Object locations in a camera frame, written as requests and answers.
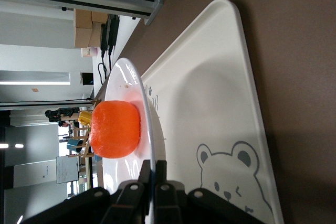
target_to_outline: blue bin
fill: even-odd
[[[82,147],[74,148],[74,146],[78,146],[81,144],[83,144],[83,140],[69,139],[67,143],[67,149],[79,153],[82,150]]]

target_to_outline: whiteboard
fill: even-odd
[[[78,180],[77,157],[56,157],[57,183]]]

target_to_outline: bear ear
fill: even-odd
[[[211,156],[211,151],[208,146],[201,144],[197,148],[197,161],[199,166],[202,168],[204,162]]]
[[[246,142],[240,141],[235,143],[232,148],[232,157],[239,159],[253,172],[257,172],[259,169],[257,152]]]

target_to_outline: yellow bucket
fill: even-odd
[[[91,123],[91,112],[83,110],[79,113],[78,122],[82,125],[88,125]]]

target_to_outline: cardboard box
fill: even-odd
[[[92,22],[105,24],[107,22],[107,13],[92,12]]]
[[[101,25],[99,22],[92,22],[92,33],[89,41],[89,47],[100,47]]]
[[[73,33],[76,48],[87,48],[92,33],[92,12],[74,9]]]

